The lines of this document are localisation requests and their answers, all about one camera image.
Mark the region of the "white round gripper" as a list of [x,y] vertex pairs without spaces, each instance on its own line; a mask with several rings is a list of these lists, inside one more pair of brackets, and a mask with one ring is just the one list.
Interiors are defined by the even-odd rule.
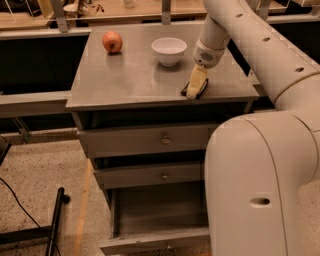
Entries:
[[197,65],[194,66],[189,85],[187,87],[186,96],[189,99],[195,99],[200,93],[206,79],[208,78],[207,69],[215,67],[225,52],[226,45],[206,46],[200,39],[197,40],[193,58]]

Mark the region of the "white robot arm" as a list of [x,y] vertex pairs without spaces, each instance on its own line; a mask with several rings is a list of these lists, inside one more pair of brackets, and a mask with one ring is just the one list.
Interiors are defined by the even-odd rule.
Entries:
[[246,0],[203,0],[194,53],[233,41],[274,105],[232,118],[209,139],[205,192],[213,256],[303,256],[301,186],[319,177],[320,66]]

